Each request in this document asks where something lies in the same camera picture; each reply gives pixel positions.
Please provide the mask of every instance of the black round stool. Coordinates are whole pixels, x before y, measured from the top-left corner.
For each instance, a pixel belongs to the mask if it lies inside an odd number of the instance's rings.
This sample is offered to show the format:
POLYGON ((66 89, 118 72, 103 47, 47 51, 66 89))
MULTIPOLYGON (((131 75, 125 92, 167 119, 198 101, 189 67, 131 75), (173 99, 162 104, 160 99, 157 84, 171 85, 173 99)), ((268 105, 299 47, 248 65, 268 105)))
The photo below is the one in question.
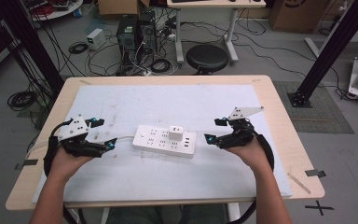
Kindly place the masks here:
POLYGON ((214 45, 197 45, 186 54, 187 63, 197 69, 198 75, 210 75, 226 67, 228 56, 214 45))

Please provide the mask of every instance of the background table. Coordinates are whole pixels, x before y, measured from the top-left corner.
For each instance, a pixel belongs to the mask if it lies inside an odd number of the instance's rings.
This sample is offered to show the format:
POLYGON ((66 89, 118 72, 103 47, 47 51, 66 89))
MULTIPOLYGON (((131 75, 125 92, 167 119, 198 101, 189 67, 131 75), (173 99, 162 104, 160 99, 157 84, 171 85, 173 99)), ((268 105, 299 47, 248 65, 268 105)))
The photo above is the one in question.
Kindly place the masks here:
MULTIPOLYGON (((283 168, 290 173, 288 177, 293 196, 290 199, 321 198, 323 186, 317 176, 308 177, 306 170, 312 170, 312 164, 303 148, 298 135, 281 103, 278 93, 266 76, 213 76, 213 77, 77 77, 70 78, 60 93, 48 120, 36 141, 42 146, 34 151, 29 159, 38 159, 35 166, 25 166, 18 181, 7 199, 7 209, 33 209, 32 198, 43 171, 43 157, 46 154, 46 141, 53 128, 65 117, 76 97, 77 90, 83 85, 190 85, 190 84, 243 84, 252 85, 261 105, 265 107, 265 117, 270 133, 281 158, 283 168)), ((109 203, 68 203, 68 207, 123 206, 150 204, 179 204, 202 202, 109 202, 109 203)))
POLYGON ((214 21, 223 21, 225 18, 224 10, 219 9, 230 9, 230 15, 227 21, 230 21, 229 29, 225 35, 225 44, 228 49, 228 55, 232 63, 238 61, 237 53, 235 52, 234 46, 231 42, 231 37, 234 32, 235 20, 238 14, 238 8, 244 7, 265 7, 264 1, 255 2, 254 0, 236 0, 231 2, 228 0, 211 0, 211 1, 195 1, 195 2, 184 2, 184 3, 173 3, 172 0, 167 1, 168 7, 176 8, 176 36, 175 36, 175 47, 176 47, 176 60, 179 63, 184 62, 184 56, 182 51, 181 32, 180 24, 181 21, 191 20, 190 16, 183 16, 183 10, 187 11, 187 15, 193 14, 196 19, 191 21, 204 21, 205 16, 209 15, 213 17, 214 21))

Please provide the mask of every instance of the person's right hand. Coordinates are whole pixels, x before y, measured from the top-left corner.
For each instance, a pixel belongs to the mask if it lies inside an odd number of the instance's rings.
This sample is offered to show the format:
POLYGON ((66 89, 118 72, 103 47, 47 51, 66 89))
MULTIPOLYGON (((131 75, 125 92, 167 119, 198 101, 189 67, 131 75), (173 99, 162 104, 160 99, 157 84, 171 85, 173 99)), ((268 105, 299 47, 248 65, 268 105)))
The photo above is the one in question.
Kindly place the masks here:
POLYGON ((239 156, 253 171, 265 165, 269 166, 266 153, 255 137, 245 147, 231 147, 226 150, 239 156))

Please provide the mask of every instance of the black metal post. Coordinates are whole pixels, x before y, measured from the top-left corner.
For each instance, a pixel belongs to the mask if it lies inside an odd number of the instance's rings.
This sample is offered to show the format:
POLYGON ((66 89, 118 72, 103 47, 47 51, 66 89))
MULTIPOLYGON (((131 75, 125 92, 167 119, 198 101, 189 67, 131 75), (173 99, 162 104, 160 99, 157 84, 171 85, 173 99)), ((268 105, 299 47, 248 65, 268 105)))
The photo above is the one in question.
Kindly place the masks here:
POLYGON ((295 93, 288 94, 292 106, 301 107, 309 102, 312 93, 322 81, 339 54, 351 41, 358 31, 358 0, 354 1, 346 16, 338 25, 336 31, 325 45, 322 53, 310 69, 307 77, 298 87, 295 93))
POLYGON ((53 90, 53 98, 57 98, 63 86, 63 79, 27 18, 25 8, 23 8, 19 0, 0 0, 0 10, 5 23, 10 27, 13 35, 26 48, 53 90))

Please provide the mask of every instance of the forearm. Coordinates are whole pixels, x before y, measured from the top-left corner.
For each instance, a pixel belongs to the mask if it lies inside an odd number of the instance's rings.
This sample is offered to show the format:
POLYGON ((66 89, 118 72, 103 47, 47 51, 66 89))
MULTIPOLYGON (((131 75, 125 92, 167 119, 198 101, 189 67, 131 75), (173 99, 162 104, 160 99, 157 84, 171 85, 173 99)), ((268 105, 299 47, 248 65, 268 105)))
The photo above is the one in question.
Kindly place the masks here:
POLYGON ((257 224, 292 223, 271 168, 264 165, 254 173, 257 224))
POLYGON ((39 195, 30 223, 62 223, 63 190, 66 181, 49 177, 39 195))

